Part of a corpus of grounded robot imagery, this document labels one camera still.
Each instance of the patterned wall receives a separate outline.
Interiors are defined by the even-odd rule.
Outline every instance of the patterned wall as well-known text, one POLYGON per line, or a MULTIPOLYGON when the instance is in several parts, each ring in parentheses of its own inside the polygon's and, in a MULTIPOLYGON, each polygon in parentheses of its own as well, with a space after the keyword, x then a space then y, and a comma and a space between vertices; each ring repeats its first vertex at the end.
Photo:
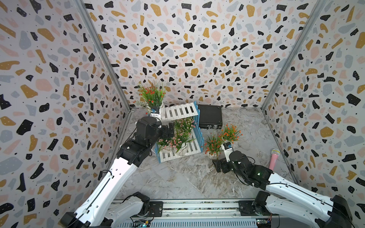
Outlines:
POLYGON ((365 1, 328 1, 265 110, 300 185, 365 225, 365 1))
POLYGON ((160 80, 166 104, 260 107, 315 0, 85 0, 131 106, 160 80))
POLYGON ((57 227, 125 115, 72 1, 0 1, 0 227, 57 227))

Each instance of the gray marble surface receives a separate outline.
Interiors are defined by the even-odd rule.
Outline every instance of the gray marble surface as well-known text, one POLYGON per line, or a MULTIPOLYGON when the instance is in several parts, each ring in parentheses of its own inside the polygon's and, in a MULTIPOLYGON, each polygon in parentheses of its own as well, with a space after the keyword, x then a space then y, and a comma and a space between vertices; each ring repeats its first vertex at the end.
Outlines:
MULTIPOLYGON (((145 116, 143 109, 134 109, 124 136, 126 140, 135 128, 135 122, 145 116)), ((222 109, 223 123, 234 123, 243 136, 233 144, 256 164, 268 167, 271 150, 277 144, 259 109, 222 109)), ((274 171, 292 181, 283 157, 280 156, 274 171)), ((203 152, 168 162, 159 163, 156 155, 147 157, 127 180, 115 199, 141 192, 151 199, 198 198, 255 198, 259 189, 245 186, 232 173, 217 173, 212 160, 203 152)))

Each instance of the white robotic arm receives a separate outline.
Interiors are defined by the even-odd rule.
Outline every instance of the white robotic arm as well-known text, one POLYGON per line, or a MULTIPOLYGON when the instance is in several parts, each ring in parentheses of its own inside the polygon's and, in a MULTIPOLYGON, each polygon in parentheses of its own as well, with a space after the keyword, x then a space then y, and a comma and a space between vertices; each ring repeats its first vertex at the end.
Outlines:
MULTIPOLYGON (((134 138, 128 139, 117 153, 110 170, 89 198, 75 211, 67 212, 61 219, 66 228, 110 228, 133 215, 148 216, 149 198, 139 192, 123 203, 111 206, 117 193, 150 154, 159 138, 173 136, 173 126, 162 126, 156 118, 146 116, 136 123, 134 138)), ((257 214, 285 215, 315 228, 350 228, 352 215, 345 199, 330 198, 309 191, 272 170, 252 164, 246 155, 233 151, 231 144, 222 145, 226 158, 213 160, 217 172, 233 171, 254 187, 281 195, 281 199, 260 191, 252 209, 257 214)))
POLYGON ((281 195, 288 200, 277 198, 260 191, 254 201, 256 213, 280 214, 320 228, 350 228, 352 215, 345 199, 341 196, 330 198, 309 191, 282 178, 261 165, 253 165, 246 155, 233 151, 231 143, 222 145, 225 158, 213 160, 217 172, 233 171, 244 181, 257 188, 281 195))
POLYGON ((136 123, 136 133, 118 151, 110 170, 89 198, 75 211, 66 212, 61 224, 66 228, 107 228, 133 215, 148 215, 149 198, 139 192, 125 202, 110 207, 117 193, 150 154, 160 138, 174 135, 173 125, 162 125, 155 117, 145 116, 136 123))

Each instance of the wire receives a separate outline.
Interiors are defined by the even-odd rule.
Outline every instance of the wire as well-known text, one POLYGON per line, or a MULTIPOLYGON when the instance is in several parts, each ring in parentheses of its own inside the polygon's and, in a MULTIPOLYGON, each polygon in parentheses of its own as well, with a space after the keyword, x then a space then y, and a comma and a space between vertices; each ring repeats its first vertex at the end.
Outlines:
POLYGON ((247 186, 251 186, 251 185, 248 185, 248 184, 246 184, 246 183, 243 183, 242 182, 242 180, 240 180, 239 178, 238 178, 238 176, 237 176, 237 174, 236 174, 236 177, 237 177, 237 179, 242 183, 242 184, 244 184, 244 185, 247 185, 247 186))
POLYGON ((130 197, 132 197, 133 195, 127 196, 122 203, 124 203, 124 201, 126 201, 127 199, 129 199, 130 197))
POLYGON ((132 227, 135 227, 134 226, 134 221, 133 221, 132 217, 129 217, 129 218, 132 220, 132 227))
POLYGON ((246 156, 246 157, 253 159, 253 163, 252 164, 255 164, 256 163, 256 160, 253 157, 249 157, 249 156, 246 156))
POLYGON ((280 215, 278 214, 278 216, 279 216, 279 225, 276 228, 279 228, 279 226, 280 226, 280 215))
POLYGON ((153 219, 155 218, 155 209, 153 209, 153 208, 151 208, 152 210, 153 210, 153 217, 152 217, 152 219, 149 221, 149 223, 150 222, 152 222, 153 221, 153 219))
POLYGON ((102 172, 102 173, 107 173, 107 172, 109 172, 109 173, 110 173, 110 175, 112 175, 112 176, 113 176, 113 174, 112 174, 112 172, 111 172, 110 170, 103 169, 101 172, 102 172))
POLYGON ((128 139, 132 136, 132 134, 136 131, 137 127, 133 130, 133 132, 129 135, 128 139))
POLYGON ((73 221, 70 225, 66 226, 66 228, 71 227, 72 224, 74 224, 75 222, 77 222, 79 220, 79 218, 81 218, 84 214, 81 214, 80 217, 78 217, 75 221, 73 221))
POLYGON ((313 198, 315 198, 316 200, 318 200, 318 201, 320 201, 321 203, 323 203, 323 204, 327 204, 328 206, 330 206, 330 207, 332 207, 332 208, 334 208, 334 209, 336 209, 338 212, 340 212, 341 214, 343 214, 343 216, 350 222, 350 224, 355 228, 355 226, 354 226, 354 224, 352 224, 352 222, 351 222, 351 220, 342 212, 342 211, 340 211, 339 209, 337 209, 337 208, 335 208, 334 206, 332 206, 332 205, 330 205, 330 204, 328 204, 328 203, 326 203, 326 202, 323 202, 322 200, 320 200, 320 199, 318 199, 317 197, 314 197, 314 196, 312 196, 311 194, 309 194, 309 193, 306 193, 305 191, 302 191, 302 190, 300 190, 300 189, 298 189, 298 188, 296 188, 296 187, 294 187, 294 186, 291 186, 291 185, 288 185, 288 184, 285 184, 285 183, 268 183, 268 184, 265 184, 265 185, 261 185, 261 186, 259 186, 258 188, 260 188, 260 187, 263 187, 263 186, 267 186, 267 185, 276 185, 276 184, 279 184, 279 185, 286 185, 286 186, 289 186, 289 187, 292 187, 292 188, 294 188, 294 189, 296 189, 296 190, 298 190, 298 191, 300 191, 300 192, 302 192, 302 193, 304 193, 304 194, 306 194, 306 195, 308 195, 308 196, 310 196, 310 197, 313 197, 313 198))
MULTIPOLYGON (((102 172, 103 171, 107 171, 107 172, 110 172, 110 173, 112 173, 110 170, 106 170, 106 169, 104 169, 104 170, 102 170, 102 172)), ((105 185, 103 186, 103 188, 101 189, 101 191, 96 195, 96 197, 95 197, 95 199, 89 204, 89 206, 86 208, 86 210, 87 209, 89 209, 90 207, 91 207, 91 205, 94 203, 94 201, 98 198, 98 196, 100 195, 100 193, 103 191, 103 189, 105 188, 105 186, 107 185, 107 183, 109 182, 109 180, 105 183, 105 185)), ((78 217, 75 221, 73 221, 70 225, 68 225, 66 228, 69 228, 69 227, 71 227, 71 225, 72 224, 74 224, 76 221, 78 221, 82 216, 83 216, 84 214, 81 214, 80 215, 80 217, 78 217)))

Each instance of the white flower pot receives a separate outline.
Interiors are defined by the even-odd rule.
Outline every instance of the white flower pot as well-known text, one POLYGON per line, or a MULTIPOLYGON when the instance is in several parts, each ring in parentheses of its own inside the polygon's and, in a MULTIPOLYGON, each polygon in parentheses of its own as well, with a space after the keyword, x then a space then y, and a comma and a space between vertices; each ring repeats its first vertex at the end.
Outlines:
POLYGON ((181 145, 181 148, 179 151, 177 151, 176 153, 180 156, 185 156, 185 154, 188 152, 188 144, 187 143, 183 143, 181 145))
MULTIPOLYGON (((151 114, 151 110, 152 110, 151 107, 146 106, 146 108, 147 108, 148 115, 150 115, 151 114)), ((161 115, 161 117, 164 114, 165 114, 165 105, 164 105, 164 102, 162 102, 162 104, 160 105, 160 115, 161 115)))
POLYGON ((208 158, 210 158, 210 159, 217 159, 217 156, 215 155, 215 154, 207 154, 208 155, 208 158))

